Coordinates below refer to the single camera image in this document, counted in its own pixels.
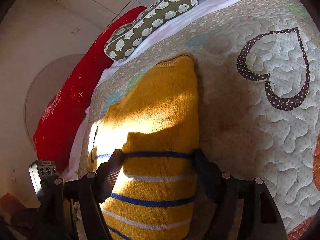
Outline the yellow striped knit sweater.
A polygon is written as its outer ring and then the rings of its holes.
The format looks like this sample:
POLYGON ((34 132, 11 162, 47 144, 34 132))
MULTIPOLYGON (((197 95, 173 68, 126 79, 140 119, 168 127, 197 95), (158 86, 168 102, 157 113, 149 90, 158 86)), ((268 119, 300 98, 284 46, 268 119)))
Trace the yellow striped knit sweater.
POLYGON ((186 239, 196 191, 188 157, 199 146, 199 96, 189 55, 149 69, 111 105, 93 135, 88 170, 119 149, 126 159, 101 204, 113 239, 186 239))

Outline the orange cloth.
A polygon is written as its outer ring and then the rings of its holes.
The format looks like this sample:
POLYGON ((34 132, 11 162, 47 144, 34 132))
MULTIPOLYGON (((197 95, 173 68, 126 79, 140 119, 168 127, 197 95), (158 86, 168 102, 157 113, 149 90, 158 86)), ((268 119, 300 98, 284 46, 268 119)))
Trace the orange cloth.
POLYGON ((8 219, 10 219, 14 213, 26 209, 27 207, 24 206, 18 198, 10 193, 7 193, 1 197, 1 211, 4 217, 8 219))

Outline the dark maroon garment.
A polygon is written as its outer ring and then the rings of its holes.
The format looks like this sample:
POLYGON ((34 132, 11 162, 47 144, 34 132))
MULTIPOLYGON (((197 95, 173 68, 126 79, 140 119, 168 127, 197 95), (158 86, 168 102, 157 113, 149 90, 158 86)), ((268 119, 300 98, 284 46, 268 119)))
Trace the dark maroon garment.
POLYGON ((1 215, 1 239, 29 239, 37 218, 37 208, 16 211, 9 222, 1 215))

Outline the red patterned long pillow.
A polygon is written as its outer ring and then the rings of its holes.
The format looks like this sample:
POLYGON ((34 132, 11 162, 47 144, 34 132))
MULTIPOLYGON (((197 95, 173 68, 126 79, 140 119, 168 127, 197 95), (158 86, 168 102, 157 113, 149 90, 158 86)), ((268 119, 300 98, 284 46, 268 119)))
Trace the red patterned long pillow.
POLYGON ((94 89, 103 71, 113 64, 104 53, 105 43, 114 31, 134 21, 144 9, 145 6, 131 9, 97 37, 44 110, 33 143, 37 158, 53 161, 59 172, 68 167, 74 138, 86 116, 94 89))

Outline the round white headboard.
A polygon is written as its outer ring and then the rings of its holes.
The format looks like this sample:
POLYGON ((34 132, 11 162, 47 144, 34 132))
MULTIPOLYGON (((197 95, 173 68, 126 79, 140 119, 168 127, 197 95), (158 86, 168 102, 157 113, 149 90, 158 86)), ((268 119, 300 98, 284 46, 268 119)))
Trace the round white headboard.
POLYGON ((33 79, 24 102, 24 125, 33 145, 33 135, 48 103, 63 86, 84 54, 71 54, 47 64, 33 79))

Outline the quilted patchwork bedspread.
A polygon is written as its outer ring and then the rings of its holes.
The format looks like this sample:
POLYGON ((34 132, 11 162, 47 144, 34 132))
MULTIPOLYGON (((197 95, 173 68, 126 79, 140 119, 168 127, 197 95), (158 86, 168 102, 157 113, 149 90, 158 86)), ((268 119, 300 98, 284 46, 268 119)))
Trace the quilted patchwork bedspread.
MULTIPOLYGON (((189 55, 199 96, 199 146, 236 179, 261 178, 287 239, 301 239, 319 210, 319 31, 300 0, 241 0, 198 18, 120 67, 97 87, 80 161, 88 172, 93 135, 108 108, 156 64, 189 55)), ((186 239, 204 239, 216 205, 196 173, 186 239)), ((227 239, 237 239, 237 200, 227 239)))

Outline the green hedgehog print pillow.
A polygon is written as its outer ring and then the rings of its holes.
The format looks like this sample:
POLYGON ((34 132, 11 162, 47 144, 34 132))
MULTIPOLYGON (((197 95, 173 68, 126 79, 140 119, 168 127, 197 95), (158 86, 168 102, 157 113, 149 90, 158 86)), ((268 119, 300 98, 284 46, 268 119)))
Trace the green hedgehog print pillow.
POLYGON ((114 31, 105 43, 104 53, 113 61, 124 61, 159 27, 193 9, 198 3, 199 0, 156 0, 135 20, 114 31))

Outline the white pink bed sheet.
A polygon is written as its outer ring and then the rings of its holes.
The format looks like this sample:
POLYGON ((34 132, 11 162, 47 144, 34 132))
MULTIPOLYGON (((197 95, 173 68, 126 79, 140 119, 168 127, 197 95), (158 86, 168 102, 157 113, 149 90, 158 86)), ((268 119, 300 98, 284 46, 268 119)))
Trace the white pink bed sheet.
MULTIPOLYGON (((234 5, 239 1, 241 0, 200 0, 199 5, 195 9, 178 16, 173 20, 170 20, 158 30, 154 31, 149 37, 146 38, 146 40, 142 42, 141 45, 138 46, 138 48, 129 56, 128 59, 115 62, 111 65, 111 68, 104 70, 99 76, 100 80, 98 81, 98 84, 100 85, 104 81, 107 81, 120 67, 135 59, 138 55, 155 45, 157 42, 171 37, 198 18, 234 5)), ((82 123, 78 126, 78 130, 73 141, 69 165, 61 174, 62 179, 66 181, 72 181, 78 178, 77 172, 79 170, 82 142, 89 120, 89 108, 85 110, 85 114, 86 116, 82 123)))

